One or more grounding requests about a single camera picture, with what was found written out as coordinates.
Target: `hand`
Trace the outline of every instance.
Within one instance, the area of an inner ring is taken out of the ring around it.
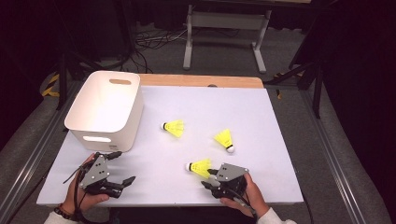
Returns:
[[[91,161],[93,159],[94,154],[92,153],[91,156],[84,161],[84,164],[87,163],[88,161]],[[75,206],[74,206],[74,194],[75,194],[75,185],[77,181],[77,176],[74,177],[73,181],[69,185],[69,189],[67,191],[66,199],[64,200],[64,203],[62,204],[62,209],[69,213],[69,214],[74,214],[75,213]],[[81,202],[80,209],[81,211],[87,211],[90,209],[92,206],[96,205],[97,203],[101,203],[104,201],[107,201],[109,199],[108,195],[106,194],[97,194],[97,195],[91,195],[91,194],[86,194],[84,199],[85,192],[84,189],[78,187],[78,202]]]
[[[245,200],[247,200],[250,203],[250,206],[256,210],[257,217],[260,218],[265,215],[265,213],[268,212],[270,207],[267,205],[265,202],[264,198],[262,197],[262,192],[260,191],[259,187],[256,185],[256,183],[253,182],[251,179],[251,176],[249,173],[244,174],[244,177],[247,181],[247,190],[244,195]],[[250,210],[244,206],[242,206],[240,203],[228,199],[228,198],[220,198],[220,202],[223,203],[224,205],[238,209],[241,211],[243,214],[245,214],[248,217],[253,217],[251,214]]]

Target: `white board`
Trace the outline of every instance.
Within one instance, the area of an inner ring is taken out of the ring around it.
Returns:
[[[185,164],[209,158],[212,168],[223,162],[248,168],[268,203],[303,202],[274,110],[265,89],[142,86],[143,115],[131,150],[107,163],[108,181],[134,183],[118,199],[100,206],[217,206],[204,178]],[[182,119],[180,138],[161,129],[164,122]],[[235,152],[229,154],[214,136],[230,129]],[[53,164],[37,204],[64,201],[63,184],[93,151],[69,133]]]

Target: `bin handle cutout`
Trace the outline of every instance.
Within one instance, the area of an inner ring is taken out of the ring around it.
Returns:
[[[83,136],[82,138],[89,142],[111,142],[111,139],[106,137]]]
[[[115,79],[115,78],[111,78],[109,80],[111,83],[113,84],[121,84],[121,85],[131,85],[131,81],[129,80],[123,80],[123,79]]]

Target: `yellow object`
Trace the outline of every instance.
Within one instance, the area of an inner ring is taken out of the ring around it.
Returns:
[[[216,141],[218,141],[222,146],[226,148],[226,150],[230,153],[235,151],[235,147],[233,146],[233,140],[231,138],[231,133],[229,129],[218,133],[215,136]]]
[[[176,137],[180,137],[184,131],[183,120],[177,119],[163,124],[163,129]]]
[[[207,171],[210,169],[211,162],[210,159],[205,159],[202,161],[196,161],[186,164],[186,170],[194,172],[206,179],[209,178],[210,173]]]
[[[56,81],[59,79],[59,74],[53,75],[47,88],[41,93],[42,96],[56,96],[59,97],[59,92],[52,91],[53,86],[55,85]]]

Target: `shuttlecock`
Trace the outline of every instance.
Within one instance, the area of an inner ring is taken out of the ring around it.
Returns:
[[[202,161],[187,163],[186,170],[194,172],[194,173],[208,179],[210,176],[210,173],[207,170],[210,169],[210,166],[211,166],[210,159],[205,159]]]
[[[228,152],[233,153],[235,151],[235,147],[233,146],[233,140],[231,139],[231,133],[229,129],[226,129],[221,133],[218,133],[215,136],[215,139],[222,146],[224,146]]]
[[[183,120],[177,119],[163,124],[162,128],[176,137],[180,137],[184,131]]]

